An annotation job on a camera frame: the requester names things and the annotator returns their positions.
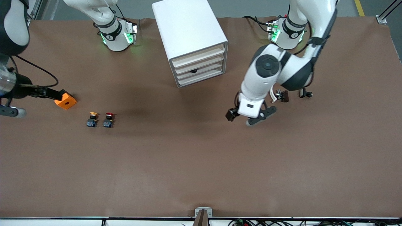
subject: silver cylinder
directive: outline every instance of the silver cylinder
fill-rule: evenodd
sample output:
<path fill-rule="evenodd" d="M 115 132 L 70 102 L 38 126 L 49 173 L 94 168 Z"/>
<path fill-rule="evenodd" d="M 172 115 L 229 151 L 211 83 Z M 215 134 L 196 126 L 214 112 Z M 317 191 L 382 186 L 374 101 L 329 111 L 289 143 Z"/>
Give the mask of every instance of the silver cylinder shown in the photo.
<path fill-rule="evenodd" d="M 11 92 L 16 81 L 16 75 L 13 72 L 9 72 L 4 65 L 0 64 L 0 97 Z"/>

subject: yellow floor line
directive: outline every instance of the yellow floor line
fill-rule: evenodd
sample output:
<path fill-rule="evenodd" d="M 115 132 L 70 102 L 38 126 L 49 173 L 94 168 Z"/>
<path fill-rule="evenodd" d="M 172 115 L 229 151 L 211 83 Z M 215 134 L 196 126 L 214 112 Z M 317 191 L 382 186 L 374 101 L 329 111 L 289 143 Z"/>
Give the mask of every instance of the yellow floor line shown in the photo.
<path fill-rule="evenodd" d="M 357 11 L 359 12 L 359 16 L 364 16 L 363 8 L 361 7 L 360 0 L 355 0 Z"/>

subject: black connector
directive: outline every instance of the black connector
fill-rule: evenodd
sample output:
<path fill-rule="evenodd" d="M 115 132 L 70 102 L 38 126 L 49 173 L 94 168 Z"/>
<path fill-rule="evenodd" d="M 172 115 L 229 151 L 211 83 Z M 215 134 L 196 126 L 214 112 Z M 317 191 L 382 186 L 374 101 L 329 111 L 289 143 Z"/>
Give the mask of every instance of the black connector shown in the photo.
<path fill-rule="evenodd" d="M 237 113 L 238 108 L 231 108 L 226 113 L 226 118 L 228 121 L 233 121 L 239 114 Z"/>
<path fill-rule="evenodd" d="M 299 93 L 300 98 L 304 98 L 304 97 L 311 98 L 312 96 L 313 96 L 313 92 L 307 92 L 305 88 L 300 90 L 300 93 Z"/>

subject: brown table surface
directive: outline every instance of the brown table surface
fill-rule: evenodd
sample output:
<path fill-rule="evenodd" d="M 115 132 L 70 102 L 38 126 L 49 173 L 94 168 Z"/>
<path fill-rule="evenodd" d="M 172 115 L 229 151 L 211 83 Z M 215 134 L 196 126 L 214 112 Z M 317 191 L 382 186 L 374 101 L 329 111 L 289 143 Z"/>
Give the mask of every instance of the brown table surface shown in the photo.
<path fill-rule="evenodd" d="M 155 20 L 112 52 L 91 21 L 32 21 L 22 54 L 79 100 L 65 111 L 27 97 L 0 118 L 0 216 L 402 215 L 402 73 L 387 26 L 341 17 L 316 65 L 312 99 L 255 127 L 225 113 L 266 34 L 220 18 L 227 72 L 177 88 Z M 53 80 L 17 61 L 36 84 Z M 116 113 L 112 129 L 89 112 Z"/>

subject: metal clamp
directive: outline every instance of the metal clamp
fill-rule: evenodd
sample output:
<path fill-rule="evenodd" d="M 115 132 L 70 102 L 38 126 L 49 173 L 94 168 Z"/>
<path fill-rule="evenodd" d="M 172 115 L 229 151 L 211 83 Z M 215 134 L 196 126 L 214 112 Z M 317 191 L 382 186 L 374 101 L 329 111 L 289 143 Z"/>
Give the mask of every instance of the metal clamp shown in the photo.
<path fill-rule="evenodd" d="M 265 110 L 260 110 L 260 114 L 258 115 L 258 118 L 249 118 L 246 121 L 246 125 L 247 126 L 253 126 L 256 125 L 260 122 L 262 122 L 263 120 L 266 120 L 267 118 L 269 118 L 271 115 L 273 115 L 275 112 L 277 111 L 277 108 L 275 106 L 269 107 Z"/>
<path fill-rule="evenodd" d="M 211 207 L 195 208 L 195 220 L 193 226 L 209 226 L 208 219 L 212 217 Z"/>
<path fill-rule="evenodd" d="M 387 16 L 392 13 L 392 11 L 394 11 L 394 9 L 396 9 L 401 3 L 402 0 L 394 0 L 380 15 L 375 16 L 377 18 L 377 22 L 379 24 L 387 24 Z"/>

